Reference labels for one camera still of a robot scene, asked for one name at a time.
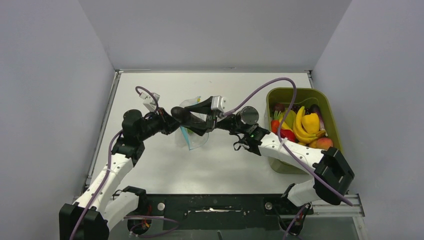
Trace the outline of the clear zip top bag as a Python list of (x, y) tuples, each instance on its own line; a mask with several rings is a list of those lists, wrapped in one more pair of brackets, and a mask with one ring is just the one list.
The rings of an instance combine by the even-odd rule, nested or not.
[[(191, 99), (186, 99), (180, 103), (180, 107), (188, 107), (200, 103), (202, 97), (196, 96)], [(189, 151), (200, 148), (203, 146), (209, 139), (209, 133), (205, 133), (203, 136), (199, 136), (194, 133), (192, 130), (180, 126), (179, 129), (175, 132), (174, 141), (177, 147), (187, 148)]]

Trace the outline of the dark purple eggplant toy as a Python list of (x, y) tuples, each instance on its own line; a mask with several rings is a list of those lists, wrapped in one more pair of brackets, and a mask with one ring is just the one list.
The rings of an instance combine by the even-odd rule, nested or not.
[(184, 107), (175, 106), (171, 109), (171, 115), (180, 124), (189, 123), (192, 120), (192, 113)]

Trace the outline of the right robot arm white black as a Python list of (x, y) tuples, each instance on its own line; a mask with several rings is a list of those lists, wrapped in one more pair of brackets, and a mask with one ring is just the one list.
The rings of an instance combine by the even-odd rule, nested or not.
[(318, 200), (335, 206), (353, 205), (346, 193), (355, 175), (339, 149), (311, 148), (282, 138), (258, 124), (259, 113), (254, 107), (225, 112), (225, 103), (226, 98), (211, 96), (195, 105), (173, 107), (171, 115), (181, 126), (200, 136), (215, 129), (226, 130), (238, 136), (233, 145), (236, 151), (243, 148), (310, 174), (310, 180), (294, 183), (284, 192), (281, 207), (286, 213), (295, 213), (301, 206)]

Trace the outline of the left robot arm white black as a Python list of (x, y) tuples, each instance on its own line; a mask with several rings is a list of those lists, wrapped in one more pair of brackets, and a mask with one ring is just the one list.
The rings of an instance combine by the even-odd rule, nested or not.
[(137, 109), (124, 113), (122, 129), (108, 146), (107, 162), (96, 179), (74, 203), (59, 211), (61, 240), (107, 240), (110, 231), (130, 212), (140, 208), (145, 190), (127, 187), (111, 200), (125, 176), (145, 150), (144, 141), (157, 133), (169, 135), (180, 124), (162, 107), (143, 115)]

